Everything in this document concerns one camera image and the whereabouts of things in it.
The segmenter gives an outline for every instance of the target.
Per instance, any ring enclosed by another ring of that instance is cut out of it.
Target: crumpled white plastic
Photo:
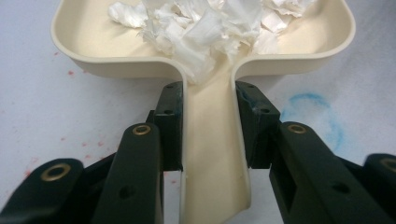
[[[108,8],[107,13],[113,21],[132,28],[145,26],[145,21],[149,18],[142,3],[132,7],[116,2]]]
[[[277,37],[316,0],[142,0],[115,3],[113,21],[142,28],[140,35],[185,69],[190,83],[204,82],[225,54],[233,62],[241,45],[252,54],[278,53]]]

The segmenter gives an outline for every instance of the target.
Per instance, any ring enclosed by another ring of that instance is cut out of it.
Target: red ink spot
[[[32,171],[26,170],[26,171],[24,172],[25,178],[28,177],[31,173],[32,173]]]
[[[35,163],[38,162],[38,158],[37,157],[33,157],[32,159],[30,159],[30,162],[34,165]]]

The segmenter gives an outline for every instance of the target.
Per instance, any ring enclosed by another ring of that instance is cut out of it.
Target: white plastic scrap
[[[145,21],[149,18],[142,3],[132,7],[116,2],[108,8],[108,15],[113,21],[132,28],[145,26]]]
[[[185,69],[190,83],[204,82],[225,54],[233,62],[240,46],[253,54],[278,53],[277,36],[316,0],[142,0],[117,2],[113,21],[142,28],[140,35]]]

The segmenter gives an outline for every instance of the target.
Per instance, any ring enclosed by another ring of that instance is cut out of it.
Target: cream plastic tray
[[[344,0],[318,0],[279,38],[280,54],[220,58],[214,76],[189,85],[177,62],[144,43],[138,31],[107,16],[115,0],[63,0],[52,23],[55,45],[82,69],[103,77],[184,81],[181,223],[221,223],[250,204],[248,169],[234,81],[306,73],[346,48],[355,22]],[[135,4],[136,0],[124,1]]]

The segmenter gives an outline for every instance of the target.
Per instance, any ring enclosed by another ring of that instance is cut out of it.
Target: blue marker stain
[[[292,96],[283,108],[280,119],[312,127],[334,152],[345,142],[344,130],[331,105],[319,94],[308,92]]]

